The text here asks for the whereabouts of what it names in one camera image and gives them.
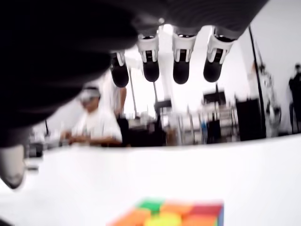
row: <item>black pole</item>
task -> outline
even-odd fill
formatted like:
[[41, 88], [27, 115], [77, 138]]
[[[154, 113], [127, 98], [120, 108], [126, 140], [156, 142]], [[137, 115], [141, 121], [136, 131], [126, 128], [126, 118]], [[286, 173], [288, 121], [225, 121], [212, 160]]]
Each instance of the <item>black pole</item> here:
[[48, 129], [48, 125], [47, 125], [47, 120], [45, 120], [45, 126], [46, 126], [46, 136], [49, 135], [49, 129]]
[[157, 89], [156, 89], [156, 84], [153, 82], [152, 83], [154, 86], [154, 92], [155, 92], [155, 103], [158, 102], [158, 96], [157, 96]]
[[258, 64], [257, 64], [257, 59], [256, 59], [254, 40], [253, 40], [253, 35], [252, 35], [252, 30], [251, 30], [250, 25], [249, 25], [249, 32], [250, 32], [250, 38], [251, 38], [251, 43], [252, 43], [254, 64], [255, 64], [257, 84], [258, 84], [258, 92], [259, 92], [259, 101], [260, 101], [260, 110], [261, 110], [262, 138], [266, 138], [267, 137], [267, 129], [266, 129], [266, 126], [265, 126], [265, 111], [264, 111], [264, 105], [263, 105], [262, 90], [261, 90], [261, 85], [260, 85], [260, 78], [259, 78], [259, 72], [258, 72]]

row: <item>metal rack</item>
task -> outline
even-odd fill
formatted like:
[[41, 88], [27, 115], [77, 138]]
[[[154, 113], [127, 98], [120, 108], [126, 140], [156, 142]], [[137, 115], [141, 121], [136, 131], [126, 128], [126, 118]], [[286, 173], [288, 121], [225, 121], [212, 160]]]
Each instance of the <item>metal rack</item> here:
[[[178, 131], [178, 144], [179, 145], [195, 145], [202, 144], [201, 139], [197, 139], [196, 134], [203, 136], [201, 124], [202, 122], [207, 123], [213, 118], [220, 121], [221, 134], [224, 139], [228, 137], [238, 137], [238, 117], [236, 107], [223, 107], [212, 110], [199, 110], [195, 112], [189, 112], [185, 114], [174, 113], [177, 121], [177, 131]], [[189, 125], [186, 126], [184, 119], [189, 120]], [[187, 140], [187, 137], [192, 137], [192, 141]]]

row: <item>white table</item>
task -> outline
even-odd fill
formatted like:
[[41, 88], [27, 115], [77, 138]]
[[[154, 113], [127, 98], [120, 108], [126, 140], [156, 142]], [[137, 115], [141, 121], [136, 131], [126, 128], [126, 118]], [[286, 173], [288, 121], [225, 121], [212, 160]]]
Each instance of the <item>white table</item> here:
[[299, 225], [301, 137], [236, 144], [46, 153], [0, 216], [16, 226], [104, 226], [147, 197], [224, 200], [225, 226]]

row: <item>white wall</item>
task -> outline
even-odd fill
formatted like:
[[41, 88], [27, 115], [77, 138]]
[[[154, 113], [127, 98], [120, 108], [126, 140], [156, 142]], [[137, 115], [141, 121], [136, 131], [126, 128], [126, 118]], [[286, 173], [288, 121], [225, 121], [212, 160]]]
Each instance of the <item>white wall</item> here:
[[[281, 105], [281, 131], [291, 131], [289, 104], [292, 101], [288, 82], [294, 76], [294, 65], [301, 62], [301, 1], [271, 0], [252, 22], [253, 36], [267, 70], [274, 78], [277, 99]], [[246, 70], [253, 63], [247, 32], [239, 40]]]

